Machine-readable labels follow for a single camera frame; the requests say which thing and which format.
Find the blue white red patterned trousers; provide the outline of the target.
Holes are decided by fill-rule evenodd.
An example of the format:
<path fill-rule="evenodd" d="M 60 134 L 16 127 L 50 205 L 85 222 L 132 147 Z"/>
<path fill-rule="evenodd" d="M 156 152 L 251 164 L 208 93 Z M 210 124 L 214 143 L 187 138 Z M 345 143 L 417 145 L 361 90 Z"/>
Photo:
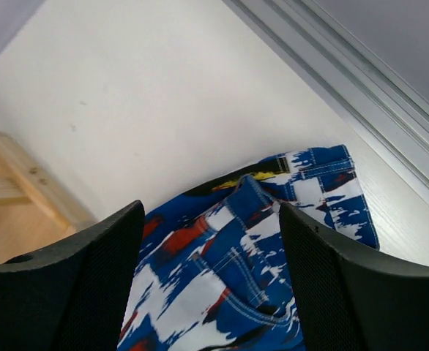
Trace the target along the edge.
<path fill-rule="evenodd" d="M 303 350 L 283 203 L 379 246 L 345 146 L 269 156 L 146 215 L 118 349 Z"/>

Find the aluminium frame rail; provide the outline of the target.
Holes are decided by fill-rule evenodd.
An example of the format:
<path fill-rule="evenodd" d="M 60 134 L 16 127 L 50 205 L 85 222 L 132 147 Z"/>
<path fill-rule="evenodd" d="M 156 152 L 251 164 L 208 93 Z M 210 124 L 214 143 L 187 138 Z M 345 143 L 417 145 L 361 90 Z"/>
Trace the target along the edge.
<path fill-rule="evenodd" d="M 429 102 L 317 1 L 229 1 L 429 204 Z"/>

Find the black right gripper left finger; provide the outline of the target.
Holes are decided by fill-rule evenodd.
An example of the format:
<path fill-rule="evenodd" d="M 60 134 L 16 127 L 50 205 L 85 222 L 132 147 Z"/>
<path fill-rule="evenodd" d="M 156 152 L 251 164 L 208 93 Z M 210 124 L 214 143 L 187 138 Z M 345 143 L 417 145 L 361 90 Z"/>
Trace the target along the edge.
<path fill-rule="evenodd" d="M 115 350 L 144 219 L 135 201 L 0 264 L 0 350 Z"/>

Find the wooden clothes rack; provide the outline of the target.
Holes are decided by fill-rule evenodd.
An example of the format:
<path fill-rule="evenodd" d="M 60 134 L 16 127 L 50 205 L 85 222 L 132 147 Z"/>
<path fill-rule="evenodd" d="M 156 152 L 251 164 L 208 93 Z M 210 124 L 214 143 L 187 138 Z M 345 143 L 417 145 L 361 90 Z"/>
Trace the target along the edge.
<path fill-rule="evenodd" d="M 19 143 L 0 132 L 0 263 L 96 221 Z"/>

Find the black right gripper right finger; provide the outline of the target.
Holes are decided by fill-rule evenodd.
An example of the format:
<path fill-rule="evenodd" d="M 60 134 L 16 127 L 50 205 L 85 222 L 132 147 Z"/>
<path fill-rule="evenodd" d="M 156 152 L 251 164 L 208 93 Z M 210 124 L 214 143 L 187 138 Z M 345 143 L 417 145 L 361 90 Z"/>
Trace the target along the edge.
<path fill-rule="evenodd" d="M 370 248 L 291 204 L 280 230 L 307 350 L 429 350 L 429 267 Z"/>

